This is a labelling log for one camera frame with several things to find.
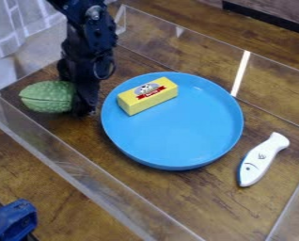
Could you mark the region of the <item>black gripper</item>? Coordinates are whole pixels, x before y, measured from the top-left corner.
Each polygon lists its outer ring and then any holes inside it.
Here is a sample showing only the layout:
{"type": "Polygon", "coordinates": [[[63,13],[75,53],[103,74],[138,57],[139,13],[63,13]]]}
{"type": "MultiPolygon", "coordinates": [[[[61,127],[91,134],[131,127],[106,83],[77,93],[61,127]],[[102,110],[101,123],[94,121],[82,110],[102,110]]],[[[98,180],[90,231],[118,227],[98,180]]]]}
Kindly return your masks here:
{"type": "Polygon", "coordinates": [[[58,3],[58,11],[67,17],[67,39],[62,43],[58,62],[61,79],[74,81],[78,68],[91,72],[95,79],[77,79],[73,113],[78,117],[97,112],[99,80],[117,69],[114,48],[118,46],[117,23],[105,3],[58,3]]]}

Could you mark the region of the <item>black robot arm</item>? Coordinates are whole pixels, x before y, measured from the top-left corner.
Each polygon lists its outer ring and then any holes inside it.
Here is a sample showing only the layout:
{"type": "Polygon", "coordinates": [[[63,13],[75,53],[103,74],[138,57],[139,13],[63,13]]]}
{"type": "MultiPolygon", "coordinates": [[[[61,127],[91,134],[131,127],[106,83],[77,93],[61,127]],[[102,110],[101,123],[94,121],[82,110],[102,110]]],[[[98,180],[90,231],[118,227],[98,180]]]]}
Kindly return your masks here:
{"type": "Polygon", "coordinates": [[[73,113],[85,117],[97,112],[101,81],[117,70],[117,23],[105,0],[47,0],[67,18],[62,42],[59,77],[75,86],[73,113]]]}

